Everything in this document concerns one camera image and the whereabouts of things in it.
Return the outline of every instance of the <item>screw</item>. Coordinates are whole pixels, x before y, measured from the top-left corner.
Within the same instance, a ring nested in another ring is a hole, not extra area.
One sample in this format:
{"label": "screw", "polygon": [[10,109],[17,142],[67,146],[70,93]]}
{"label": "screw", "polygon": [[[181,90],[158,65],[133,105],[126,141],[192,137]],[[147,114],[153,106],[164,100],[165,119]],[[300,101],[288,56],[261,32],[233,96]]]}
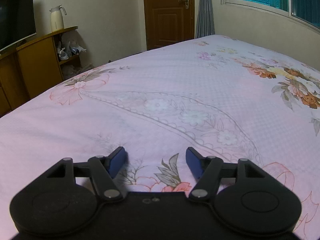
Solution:
{"label": "screw", "polygon": [[108,198],[115,198],[115,197],[118,197],[120,195],[120,192],[118,190],[115,190],[115,189],[108,189],[103,194]]}
{"label": "screw", "polygon": [[191,192],[191,194],[194,197],[205,197],[205,196],[207,196],[208,192],[204,189],[195,189]]}

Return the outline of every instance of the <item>gray curtain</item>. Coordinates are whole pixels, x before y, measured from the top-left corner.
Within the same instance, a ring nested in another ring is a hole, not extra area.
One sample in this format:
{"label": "gray curtain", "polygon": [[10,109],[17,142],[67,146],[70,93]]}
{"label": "gray curtain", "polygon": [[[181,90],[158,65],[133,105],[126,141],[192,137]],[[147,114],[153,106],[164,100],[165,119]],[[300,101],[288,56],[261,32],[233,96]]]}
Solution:
{"label": "gray curtain", "polygon": [[199,14],[197,20],[196,38],[213,35],[212,0],[199,0]]}

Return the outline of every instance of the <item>cabinet door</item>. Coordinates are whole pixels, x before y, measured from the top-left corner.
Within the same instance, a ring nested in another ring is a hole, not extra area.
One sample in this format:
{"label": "cabinet door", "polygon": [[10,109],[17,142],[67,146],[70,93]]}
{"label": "cabinet door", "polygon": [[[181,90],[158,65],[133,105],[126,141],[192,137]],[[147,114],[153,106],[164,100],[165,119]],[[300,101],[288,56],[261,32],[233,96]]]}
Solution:
{"label": "cabinet door", "polygon": [[0,60],[0,83],[12,110],[29,100],[27,90],[19,72],[16,53]]}
{"label": "cabinet door", "polygon": [[2,88],[0,88],[0,117],[11,111],[7,98],[4,95]]}
{"label": "cabinet door", "polygon": [[33,43],[17,52],[30,98],[62,82],[53,38]]}

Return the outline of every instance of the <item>clutter on shelf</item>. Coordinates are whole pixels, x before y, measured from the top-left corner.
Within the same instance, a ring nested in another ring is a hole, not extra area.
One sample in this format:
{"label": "clutter on shelf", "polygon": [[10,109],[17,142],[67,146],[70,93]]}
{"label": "clutter on shelf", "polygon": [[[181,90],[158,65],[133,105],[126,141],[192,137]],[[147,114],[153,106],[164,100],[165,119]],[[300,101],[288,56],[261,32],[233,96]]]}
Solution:
{"label": "clutter on shelf", "polygon": [[82,48],[79,46],[79,44],[72,40],[72,41],[67,41],[65,44],[61,44],[61,41],[58,42],[57,46],[57,54],[59,56],[60,60],[66,60],[74,55],[79,55],[81,51],[86,51],[86,49]]}
{"label": "clutter on shelf", "polygon": [[93,68],[92,64],[89,64],[85,67],[82,67],[79,64],[76,64],[76,66],[72,65],[72,64],[66,64],[67,62],[72,63],[74,61],[68,61],[68,59],[73,56],[73,55],[79,55],[79,53],[81,51],[86,51],[86,49],[82,48],[81,46],[79,46],[79,44],[74,41],[65,41],[63,44],[61,43],[61,41],[58,42],[58,46],[57,46],[57,54],[58,54],[58,58],[60,61],[63,60],[67,60],[65,62],[61,62],[60,63],[60,67],[61,67],[61,72],[62,72],[62,76],[64,80],[73,78],[76,75],[79,75],[80,73],[83,73],[87,70],[90,70]]}
{"label": "clutter on shelf", "polygon": [[89,64],[85,67],[74,67],[73,65],[63,65],[61,66],[61,72],[64,80],[73,78],[80,73],[86,72],[93,68],[92,64]]}

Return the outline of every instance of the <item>bed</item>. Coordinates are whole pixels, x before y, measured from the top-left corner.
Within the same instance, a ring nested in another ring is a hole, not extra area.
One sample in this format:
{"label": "bed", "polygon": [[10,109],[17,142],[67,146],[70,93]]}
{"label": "bed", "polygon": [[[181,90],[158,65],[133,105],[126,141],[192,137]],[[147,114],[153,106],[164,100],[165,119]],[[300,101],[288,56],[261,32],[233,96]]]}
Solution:
{"label": "bed", "polygon": [[0,239],[17,231],[12,197],[64,157],[123,146],[116,181],[131,191],[190,192],[185,151],[247,158],[301,200],[294,232],[320,236],[320,72],[213,35],[112,62],[49,89],[0,119]]}

